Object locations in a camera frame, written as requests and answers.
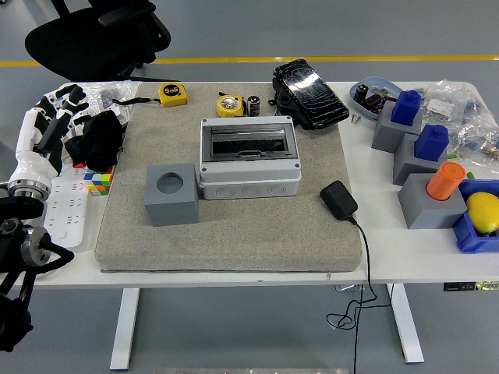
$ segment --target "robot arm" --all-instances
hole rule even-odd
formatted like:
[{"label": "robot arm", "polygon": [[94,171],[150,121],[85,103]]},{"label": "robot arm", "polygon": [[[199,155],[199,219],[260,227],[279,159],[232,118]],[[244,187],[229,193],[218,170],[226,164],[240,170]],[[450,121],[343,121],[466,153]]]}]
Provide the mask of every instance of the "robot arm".
[{"label": "robot arm", "polygon": [[62,168],[61,137],[68,132],[74,114],[88,107],[87,103],[79,104],[84,98],[81,87],[67,86],[48,93],[26,113],[17,141],[17,168],[9,179],[9,195],[31,196],[41,201],[48,198],[51,181]]},{"label": "robot arm", "polygon": [[[31,292],[38,274],[58,269],[74,254],[51,242],[44,228],[31,227],[23,220],[43,214],[44,201],[51,192],[51,180],[61,171],[62,136],[74,114],[87,108],[81,87],[71,85],[46,94],[24,116],[16,147],[18,165],[0,199],[0,351],[12,351],[33,329],[28,312]],[[48,262],[51,253],[59,258]],[[7,294],[24,273],[19,297]]]}]

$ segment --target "yellow floor line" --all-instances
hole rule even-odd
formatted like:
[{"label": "yellow floor line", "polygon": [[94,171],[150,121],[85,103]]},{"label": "yellow floor line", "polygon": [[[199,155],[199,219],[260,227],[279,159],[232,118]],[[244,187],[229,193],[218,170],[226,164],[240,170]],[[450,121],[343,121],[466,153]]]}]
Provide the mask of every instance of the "yellow floor line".
[{"label": "yellow floor line", "polygon": [[[497,61],[499,55],[367,55],[367,56],[287,56],[287,57],[200,57],[200,58],[157,58],[159,65],[184,64],[234,64],[289,62],[303,57],[308,62],[442,62],[442,61]],[[40,66],[35,61],[4,61],[0,68],[21,68]]]}]

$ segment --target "tape measure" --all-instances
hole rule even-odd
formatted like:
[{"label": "tape measure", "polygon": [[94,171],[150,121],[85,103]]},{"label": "tape measure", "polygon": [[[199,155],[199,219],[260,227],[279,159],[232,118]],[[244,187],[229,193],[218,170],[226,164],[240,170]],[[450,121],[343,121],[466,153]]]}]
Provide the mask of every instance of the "tape measure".
[{"label": "tape measure", "polygon": [[217,101],[217,113],[223,118],[242,117],[244,115],[244,100],[238,95],[222,95]]},{"label": "tape measure", "polygon": [[168,82],[159,87],[159,100],[164,107],[187,104],[186,88],[177,82]]}]

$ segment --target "gray floor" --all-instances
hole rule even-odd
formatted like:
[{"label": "gray floor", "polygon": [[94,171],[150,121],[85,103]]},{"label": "gray floor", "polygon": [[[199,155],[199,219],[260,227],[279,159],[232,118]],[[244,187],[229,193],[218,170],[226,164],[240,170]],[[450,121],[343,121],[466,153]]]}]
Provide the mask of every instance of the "gray floor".
[{"label": "gray floor", "polygon": [[[84,0],[68,0],[71,10]],[[493,55],[499,52],[499,2],[156,2],[172,33],[159,58],[290,55]],[[48,0],[0,5],[0,61],[29,61],[26,34],[55,17]],[[190,81],[268,81],[277,64],[154,65],[141,74]],[[329,81],[461,80],[474,84],[495,114],[498,62],[315,63]],[[24,112],[65,80],[43,68],[0,67],[0,179],[12,173]],[[382,302],[387,292],[377,287]],[[497,373],[499,292],[444,293],[442,284],[407,285],[426,359],[406,365],[390,309],[363,312],[358,373]],[[328,312],[350,294],[333,287],[143,290],[131,373],[157,367],[325,367],[352,370],[353,331],[332,330]],[[35,330],[0,373],[106,373],[119,290],[36,290]]]}]

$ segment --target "gray cube block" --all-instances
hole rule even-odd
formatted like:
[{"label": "gray cube block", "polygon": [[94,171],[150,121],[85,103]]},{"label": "gray cube block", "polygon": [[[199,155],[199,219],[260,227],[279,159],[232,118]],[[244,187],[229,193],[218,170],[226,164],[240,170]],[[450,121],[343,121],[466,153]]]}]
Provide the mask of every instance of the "gray cube block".
[{"label": "gray cube block", "polygon": [[147,168],[143,203],[153,226],[196,224],[200,221],[194,164]]},{"label": "gray cube block", "polygon": [[423,109],[420,108],[414,118],[412,126],[401,125],[391,121],[391,113],[395,103],[386,101],[383,106],[383,111],[377,120],[376,129],[374,130],[372,148],[375,150],[384,150],[385,152],[395,153],[398,145],[406,133],[419,135],[423,123]]},{"label": "gray cube block", "polygon": [[411,174],[398,192],[398,201],[407,228],[451,228],[466,212],[459,189],[445,201],[435,200],[426,192],[434,174]]},{"label": "gray cube block", "polygon": [[393,184],[403,185],[410,174],[436,173],[440,165],[447,160],[443,152],[438,161],[429,161],[414,157],[414,142],[418,136],[405,134],[393,157]]}]

